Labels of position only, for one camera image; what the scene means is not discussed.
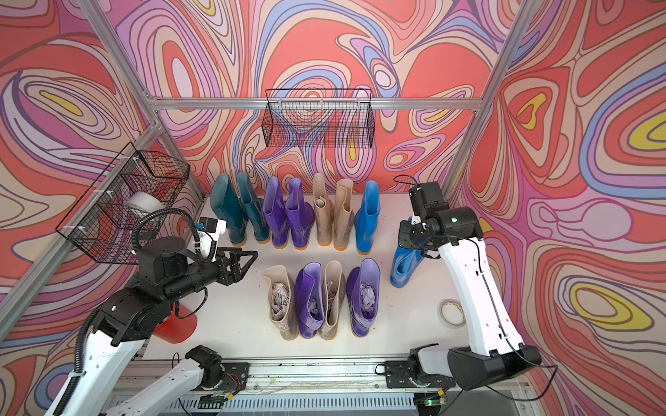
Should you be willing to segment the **blue boot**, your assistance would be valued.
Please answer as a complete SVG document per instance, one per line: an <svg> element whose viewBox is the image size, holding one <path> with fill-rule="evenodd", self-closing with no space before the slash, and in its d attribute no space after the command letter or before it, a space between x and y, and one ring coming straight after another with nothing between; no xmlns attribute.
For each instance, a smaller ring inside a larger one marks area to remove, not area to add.
<svg viewBox="0 0 666 416"><path fill-rule="evenodd" d="M406 286L422 260L421 251L397 247L390 272L390 283L398 289Z"/></svg>
<svg viewBox="0 0 666 416"><path fill-rule="evenodd" d="M356 246L361 254L371 252L381 212L380 188L377 182L366 183L362 205L355 216Z"/></svg>

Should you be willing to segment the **teal boot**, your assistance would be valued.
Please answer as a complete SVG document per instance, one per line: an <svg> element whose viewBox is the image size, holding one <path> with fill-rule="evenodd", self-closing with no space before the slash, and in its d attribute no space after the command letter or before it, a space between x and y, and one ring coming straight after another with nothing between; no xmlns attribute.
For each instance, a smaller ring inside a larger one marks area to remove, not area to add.
<svg viewBox="0 0 666 416"><path fill-rule="evenodd" d="M262 212L262 202L254 191L249 175L247 173L239 173L237 184L240 204L253 226L253 235L256 241L260 244L268 243L271 238L271 231Z"/></svg>
<svg viewBox="0 0 666 416"><path fill-rule="evenodd" d="M246 242L246 216L239 204L231 178L222 173L216 178L210 197L210 205L218 219L227 223L227 235L231 244L241 246Z"/></svg>

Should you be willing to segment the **dark purple boot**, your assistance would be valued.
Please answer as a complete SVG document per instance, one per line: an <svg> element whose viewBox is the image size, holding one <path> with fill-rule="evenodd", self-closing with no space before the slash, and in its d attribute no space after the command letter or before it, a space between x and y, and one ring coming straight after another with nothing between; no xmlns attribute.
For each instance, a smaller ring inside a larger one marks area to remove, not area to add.
<svg viewBox="0 0 666 416"><path fill-rule="evenodd" d="M271 231L273 245L277 249L284 248L288 241L290 226L284 209L284 197L280 181L275 176L268 180L262 213Z"/></svg>
<svg viewBox="0 0 666 416"><path fill-rule="evenodd" d="M315 223L315 213L313 207L305 201L302 180L294 178L289 181L289 195L284 206L291 227L292 242L297 250L305 250Z"/></svg>

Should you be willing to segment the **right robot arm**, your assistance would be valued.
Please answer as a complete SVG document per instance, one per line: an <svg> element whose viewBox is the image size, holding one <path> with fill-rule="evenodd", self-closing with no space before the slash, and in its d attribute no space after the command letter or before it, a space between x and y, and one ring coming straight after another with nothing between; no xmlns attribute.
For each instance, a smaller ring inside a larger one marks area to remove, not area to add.
<svg viewBox="0 0 666 416"><path fill-rule="evenodd" d="M539 350L515 328L488 263L480 222L469 207L432 211L403 220L398 244L424 257L439 254L454 282L468 331L468 345L430 344L411 350L416 379L452 379L465 391L512 379L539 367Z"/></svg>

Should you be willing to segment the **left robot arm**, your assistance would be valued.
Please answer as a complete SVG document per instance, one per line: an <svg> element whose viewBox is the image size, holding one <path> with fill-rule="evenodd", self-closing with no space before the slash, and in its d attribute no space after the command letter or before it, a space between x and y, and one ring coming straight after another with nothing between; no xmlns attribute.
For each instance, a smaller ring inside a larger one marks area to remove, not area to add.
<svg viewBox="0 0 666 416"><path fill-rule="evenodd" d="M180 300L206 292L210 284L240 282L258 259L257 251L221 248L219 260L200 259L188 249L137 252L135 280L114 293L84 321L76 338L74 368L49 415L99 415L125 367L158 326L179 312ZM135 396L123 414L159 414L170 400L201 388L214 390L227 379L219 354L197 346L177 367Z"/></svg>

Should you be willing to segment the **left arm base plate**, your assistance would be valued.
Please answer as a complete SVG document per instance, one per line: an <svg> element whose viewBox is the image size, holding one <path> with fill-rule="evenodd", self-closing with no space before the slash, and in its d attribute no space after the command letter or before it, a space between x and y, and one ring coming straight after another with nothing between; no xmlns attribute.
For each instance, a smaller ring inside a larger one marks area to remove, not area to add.
<svg viewBox="0 0 666 416"><path fill-rule="evenodd" d="M207 391L239 393L246 389L250 363L222 362L204 370L200 388Z"/></svg>

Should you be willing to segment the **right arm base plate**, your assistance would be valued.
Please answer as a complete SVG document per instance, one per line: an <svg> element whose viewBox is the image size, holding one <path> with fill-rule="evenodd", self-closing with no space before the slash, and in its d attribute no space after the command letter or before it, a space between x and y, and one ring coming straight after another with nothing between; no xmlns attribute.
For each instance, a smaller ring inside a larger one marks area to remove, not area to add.
<svg viewBox="0 0 666 416"><path fill-rule="evenodd" d="M420 388L416 365L410 360L392 360L383 364L383 374L388 389Z"/></svg>

